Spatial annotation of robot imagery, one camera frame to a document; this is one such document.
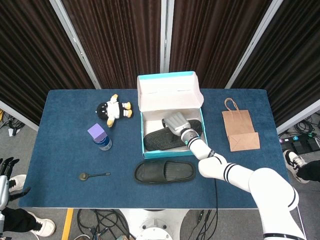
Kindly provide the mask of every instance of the table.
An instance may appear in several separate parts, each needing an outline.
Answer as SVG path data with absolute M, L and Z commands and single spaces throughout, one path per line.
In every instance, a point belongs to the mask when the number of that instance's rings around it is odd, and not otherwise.
M 252 170 L 268 167 L 286 180 L 276 126 L 267 93 L 260 89 L 201 89 L 205 130 L 209 146 L 228 162 Z M 130 101 L 132 118 L 117 119 L 108 129 L 95 113 L 99 103 L 117 93 L 120 102 Z M 230 152 L 222 111 L 224 101 L 233 98 L 240 109 L 248 109 L 253 127 L 259 133 L 260 149 Z M 87 129 L 99 123 L 110 135 L 113 146 L 101 151 Z M 199 172 L 189 182 L 142 185 L 134 180 L 134 169 L 143 161 L 141 123 L 136 89 L 51 90 L 41 123 L 24 187 L 31 187 L 19 201 L 21 207 L 110 208 L 110 209 L 214 209 L 213 179 Z M 194 156 L 175 157 L 198 167 Z M 80 181 L 81 172 L 111 172 L 109 177 Z M 252 196 L 218 180 L 219 208 L 256 208 Z

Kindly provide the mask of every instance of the plush toy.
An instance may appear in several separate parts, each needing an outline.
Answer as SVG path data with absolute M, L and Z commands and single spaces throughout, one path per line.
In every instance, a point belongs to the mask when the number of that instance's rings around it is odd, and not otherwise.
M 129 101 L 126 103 L 119 103 L 117 94 L 114 94 L 110 101 L 100 103 L 95 112 L 98 114 L 99 118 L 107 120 L 106 124 L 109 128 L 112 127 L 115 119 L 122 117 L 131 118 L 132 115 L 131 103 Z

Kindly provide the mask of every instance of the black pants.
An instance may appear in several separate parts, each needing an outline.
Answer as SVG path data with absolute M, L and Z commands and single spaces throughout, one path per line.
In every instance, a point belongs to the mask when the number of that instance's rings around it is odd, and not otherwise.
M 307 163 L 298 170 L 296 175 L 303 180 L 320 182 L 320 160 Z
M 2 214 L 4 215 L 3 231 L 24 233 L 33 230 L 36 227 L 36 219 L 26 210 L 21 208 L 11 209 L 6 207 Z

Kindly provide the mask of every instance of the brown curtain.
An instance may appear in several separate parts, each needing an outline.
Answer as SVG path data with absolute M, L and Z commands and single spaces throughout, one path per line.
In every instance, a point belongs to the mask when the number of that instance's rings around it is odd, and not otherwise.
M 49 1 L 0 1 L 0 100 L 39 124 L 51 89 L 94 88 Z
M 63 0 L 102 88 L 160 70 L 160 0 Z
M 266 89 L 281 125 L 320 99 L 320 4 L 284 0 L 233 88 Z
M 224 88 L 271 0 L 175 0 L 170 72 L 193 70 Z

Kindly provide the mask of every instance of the kraft paper bag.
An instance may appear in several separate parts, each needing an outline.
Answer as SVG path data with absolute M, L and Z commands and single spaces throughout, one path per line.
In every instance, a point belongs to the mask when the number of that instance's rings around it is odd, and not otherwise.
M 235 110 L 227 106 L 228 101 L 232 101 Z M 260 149 L 259 135 L 254 130 L 249 111 L 239 110 L 232 98 L 227 98 L 224 105 L 228 109 L 222 112 L 222 116 L 230 151 Z

